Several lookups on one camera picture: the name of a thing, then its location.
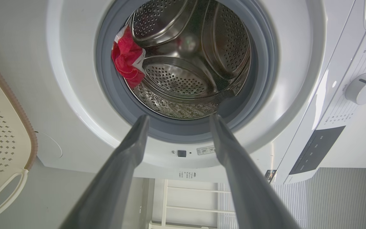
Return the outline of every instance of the washing machine drum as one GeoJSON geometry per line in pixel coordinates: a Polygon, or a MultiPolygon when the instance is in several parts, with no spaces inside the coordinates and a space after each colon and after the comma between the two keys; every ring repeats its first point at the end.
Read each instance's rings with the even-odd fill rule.
{"type": "Polygon", "coordinates": [[[242,17],[251,20],[248,27],[215,0],[151,0],[127,12],[114,5],[109,9],[96,48],[103,90],[126,121],[133,124],[148,114],[150,136],[195,143],[211,139],[208,116],[213,113],[232,130],[252,119],[269,93],[276,66],[272,32],[256,5],[242,17]],[[146,76],[134,88],[111,60],[114,38],[126,24],[146,51],[146,76]]]}

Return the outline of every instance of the washing machine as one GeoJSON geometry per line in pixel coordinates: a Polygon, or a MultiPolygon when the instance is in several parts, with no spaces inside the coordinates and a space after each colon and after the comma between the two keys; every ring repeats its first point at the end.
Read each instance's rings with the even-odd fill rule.
{"type": "Polygon", "coordinates": [[[209,129],[218,113],[271,184],[308,179],[359,108],[344,91],[366,73],[363,45],[366,0],[0,4],[0,71],[37,131],[42,163],[67,170],[97,172],[147,114],[135,177],[227,182],[209,129]],[[135,88],[111,60],[127,24],[147,51],[135,88]],[[337,122],[330,110],[341,105],[348,117],[337,122]],[[305,162],[326,129],[330,140],[305,162]]]}

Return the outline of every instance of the corrugated panel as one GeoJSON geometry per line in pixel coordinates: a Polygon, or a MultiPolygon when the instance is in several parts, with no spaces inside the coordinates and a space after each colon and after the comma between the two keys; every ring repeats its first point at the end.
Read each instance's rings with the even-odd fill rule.
{"type": "Polygon", "coordinates": [[[366,228],[366,169],[321,168],[306,183],[309,228],[366,228]]]}
{"type": "MultiPolygon", "coordinates": [[[[320,168],[310,180],[272,188],[301,228],[366,229],[366,169],[320,168]]],[[[218,194],[218,209],[234,210],[231,194],[218,194]]],[[[237,229],[237,219],[219,213],[217,227],[237,229]]]]}

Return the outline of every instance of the label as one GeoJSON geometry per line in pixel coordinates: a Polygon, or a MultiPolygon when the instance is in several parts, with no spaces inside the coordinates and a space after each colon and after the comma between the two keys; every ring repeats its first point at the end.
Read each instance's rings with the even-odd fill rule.
{"type": "Polygon", "coordinates": [[[207,154],[212,154],[212,153],[215,153],[214,145],[197,149],[197,154],[198,155],[207,155],[207,154]]]}
{"type": "Polygon", "coordinates": [[[265,173],[265,179],[270,183],[275,176],[276,170],[267,170],[265,173]]]}
{"type": "Polygon", "coordinates": [[[193,179],[196,178],[196,176],[197,176],[196,172],[190,172],[190,171],[179,172],[179,178],[193,179]]]}

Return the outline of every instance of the red cloth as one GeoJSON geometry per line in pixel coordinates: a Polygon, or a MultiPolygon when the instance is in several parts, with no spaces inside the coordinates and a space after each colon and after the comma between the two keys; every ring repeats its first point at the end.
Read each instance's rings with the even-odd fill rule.
{"type": "Polygon", "coordinates": [[[116,70],[126,79],[129,87],[136,87],[145,77],[142,68],[145,50],[134,42],[129,26],[122,28],[117,34],[111,58],[116,70]]]}

